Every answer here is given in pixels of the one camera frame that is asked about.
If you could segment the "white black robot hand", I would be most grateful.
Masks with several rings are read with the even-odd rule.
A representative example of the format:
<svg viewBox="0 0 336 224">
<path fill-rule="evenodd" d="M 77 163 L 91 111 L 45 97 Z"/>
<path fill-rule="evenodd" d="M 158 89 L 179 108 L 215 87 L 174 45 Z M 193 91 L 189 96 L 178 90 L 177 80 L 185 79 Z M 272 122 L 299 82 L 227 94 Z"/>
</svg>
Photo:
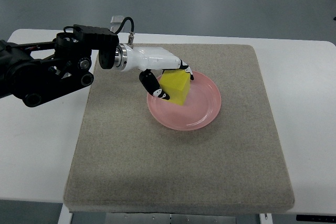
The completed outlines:
<svg viewBox="0 0 336 224">
<path fill-rule="evenodd" d="M 146 91 L 163 100 L 170 100 L 171 96 L 160 86 L 152 70 L 183 70 L 194 80 L 190 66 L 162 47 L 131 47 L 128 44 L 119 44 L 112 68 L 119 71 L 139 69 L 139 80 Z"/>
</svg>

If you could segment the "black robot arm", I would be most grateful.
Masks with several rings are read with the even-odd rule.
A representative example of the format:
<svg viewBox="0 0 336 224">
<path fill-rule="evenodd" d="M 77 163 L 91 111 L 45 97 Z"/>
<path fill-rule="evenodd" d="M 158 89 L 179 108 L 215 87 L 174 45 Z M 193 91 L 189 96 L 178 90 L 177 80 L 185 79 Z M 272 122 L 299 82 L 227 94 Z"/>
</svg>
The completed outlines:
<svg viewBox="0 0 336 224">
<path fill-rule="evenodd" d="M 90 86 L 93 50 L 98 50 L 102 68 L 113 67 L 117 34 L 83 25 L 71 29 L 65 27 L 49 42 L 1 40 L 1 97 L 14 95 L 32 108 Z"/>
</svg>

